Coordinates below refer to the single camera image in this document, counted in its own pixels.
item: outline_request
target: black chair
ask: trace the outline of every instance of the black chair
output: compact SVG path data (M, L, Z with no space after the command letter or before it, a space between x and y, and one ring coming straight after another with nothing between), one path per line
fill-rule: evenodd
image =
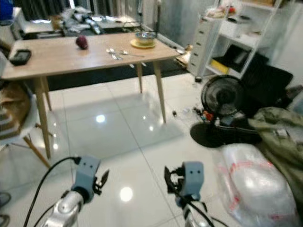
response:
M285 87L293 75L287 71L262 64L255 60L242 77L246 101L241 110L252 117L260 108L275 106L285 95Z

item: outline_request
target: wooden table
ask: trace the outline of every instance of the wooden table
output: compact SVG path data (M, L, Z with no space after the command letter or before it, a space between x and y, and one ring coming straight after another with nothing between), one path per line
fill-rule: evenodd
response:
M178 53L158 40L155 40L156 46L154 48L134 48L130 45L130 41L134 39L134 37L134 33L88 36L89 48L87 50L79 49L75 44L75 37L20 40L15 42L10 57L16 53L17 49L26 48L31 50L32 56L28 63L23 66L13 66L11 63L7 63L2 78L7 80L34 80L37 106L48 158L51 157L51 153L43 93L45 93L49 109L52 110L52 108L48 95L47 76L136 64L140 92L142 93L141 62L152 61L156 75L163 121L166 123L159 61L174 58L178 56ZM143 55L144 57L127 55L123 56L123 60L117 61L106 52L106 49L110 47L114 48L117 52L127 50L129 53Z

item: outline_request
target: black phone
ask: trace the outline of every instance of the black phone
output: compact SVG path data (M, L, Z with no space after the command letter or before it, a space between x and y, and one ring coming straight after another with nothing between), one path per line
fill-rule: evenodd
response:
M20 50L17 50L14 57L10 58L9 61L13 65L25 65L28 62L30 56L32 56L32 52L30 50L20 49Z

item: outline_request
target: red apple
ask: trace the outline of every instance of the red apple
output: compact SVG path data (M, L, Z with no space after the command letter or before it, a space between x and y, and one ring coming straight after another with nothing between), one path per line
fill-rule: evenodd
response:
M85 35L79 35L76 39L76 44L83 50L86 50L89 47Z

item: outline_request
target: bowl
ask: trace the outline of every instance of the bowl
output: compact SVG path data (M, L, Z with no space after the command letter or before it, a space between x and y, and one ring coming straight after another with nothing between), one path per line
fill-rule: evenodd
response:
M137 32L136 34L137 43L140 45L152 45L156 34L154 32Z

